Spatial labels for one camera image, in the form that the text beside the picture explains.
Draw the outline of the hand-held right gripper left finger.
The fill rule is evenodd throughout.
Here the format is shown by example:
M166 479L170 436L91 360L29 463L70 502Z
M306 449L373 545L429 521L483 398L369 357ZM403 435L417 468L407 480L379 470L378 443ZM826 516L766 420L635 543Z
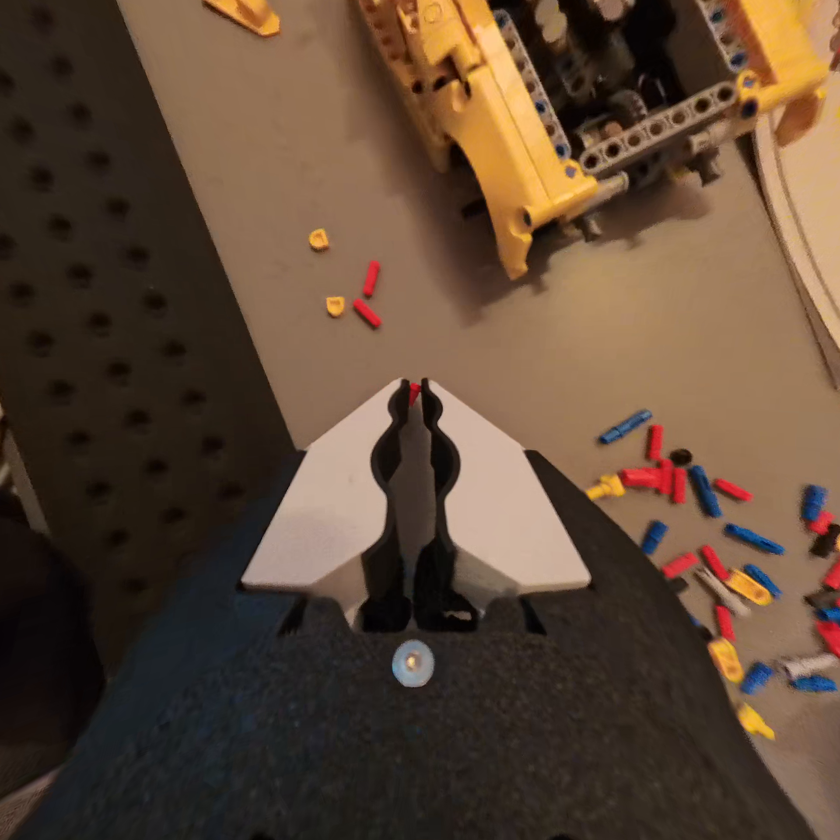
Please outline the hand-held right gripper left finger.
M328 598L352 625L405 625L391 481L410 391L406 379L387 383L306 448L240 578L243 590Z

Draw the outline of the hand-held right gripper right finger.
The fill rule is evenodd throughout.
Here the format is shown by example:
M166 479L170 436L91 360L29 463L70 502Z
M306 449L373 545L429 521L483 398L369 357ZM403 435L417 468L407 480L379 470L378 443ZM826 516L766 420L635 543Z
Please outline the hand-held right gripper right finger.
M443 386L421 384L434 474L434 536L420 608L478 617L499 598L584 589L592 574L527 450Z

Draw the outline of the large pile of coloured pins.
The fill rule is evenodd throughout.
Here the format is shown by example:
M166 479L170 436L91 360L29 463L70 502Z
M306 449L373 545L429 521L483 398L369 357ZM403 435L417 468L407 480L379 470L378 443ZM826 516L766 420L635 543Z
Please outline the large pile of coloured pins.
M764 560L791 558L793 553L785 546L732 521L721 506L724 497L739 505L739 512L744 512L754 501L753 493L722 477L711 479L687 449L672 454L664 452L664 428L652 423L652 417L648 410L636 412L596 436L595 444L603 448L624 440L638 429L644 430L645 463L602 476L587 489L588 498L603 501L638 490L656 493L672 506L684 506L691 493L702 517L719 528L727 550L737 547L759 553ZM804 489L800 513L806 533L813 537L808 557L832 559L819 581L818 591L803 597L821 645L817 654L774 662L762 659L747 662L741 657L737 623L748 620L756 610L773 608L784 599L778 582L758 564L735 563L732 557L722 557L718 548L706 541L692 550L679 552L657 567L657 573L673 593L688 592L690 582L696 581L710 598L712 626L692 612L688 612L688 618L718 673L738 691L736 712L742 728L770 742L776 740L775 731L749 703L767 685L782 679L791 690L803 696L838 696L838 677L828 674L832 669L838 670L838 519L825 509L825 501L825 488L809 485Z

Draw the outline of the yellow toy brick car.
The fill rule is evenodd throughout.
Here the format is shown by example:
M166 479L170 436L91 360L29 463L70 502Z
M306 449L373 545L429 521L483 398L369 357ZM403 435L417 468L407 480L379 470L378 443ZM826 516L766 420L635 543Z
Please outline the yellow toy brick car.
M476 179L500 263L682 171L781 109L787 145L819 120L827 58L797 2L361 1L371 41L434 168Z

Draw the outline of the grey desk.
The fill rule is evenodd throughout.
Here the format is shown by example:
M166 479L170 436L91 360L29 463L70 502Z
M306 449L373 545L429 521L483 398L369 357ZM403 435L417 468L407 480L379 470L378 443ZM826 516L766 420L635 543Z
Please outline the grey desk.
M629 491L602 509L635 540L668 524L656 563L708 541L773 576L784 599L737 623L747 662L820 651L802 598L832 559L807 555L800 494L827 488L838 516L838 393L746 142L721 150L712 185L667 179L610 204L593 244L545 232L513 282L487 220L462 215L469 174L431 166L355 2L272 2L275 38L202 2L119 6L297 445L387 382L426 376L585 488L643 463L644 431L595 438L651 410L665 452L752 492L744 512L721 500L731 520L793 556L726 549L692 493L672 506Z

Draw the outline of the open instruction booklet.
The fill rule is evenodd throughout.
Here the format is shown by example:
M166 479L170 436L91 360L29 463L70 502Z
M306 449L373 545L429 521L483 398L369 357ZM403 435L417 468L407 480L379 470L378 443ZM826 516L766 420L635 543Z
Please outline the open instruction booklet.
M784 148L774 135L776 123L764 116L756 124L759 182L828 377L838 390L838 117L822 117L812 131Z

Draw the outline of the yellow brick panel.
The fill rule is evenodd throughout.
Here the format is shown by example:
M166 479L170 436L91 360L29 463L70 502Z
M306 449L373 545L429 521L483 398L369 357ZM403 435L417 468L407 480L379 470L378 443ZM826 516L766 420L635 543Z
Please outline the yellow brick panel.
M202 1L202 4L260 37L275 37L281 32L280 18L268 1Z

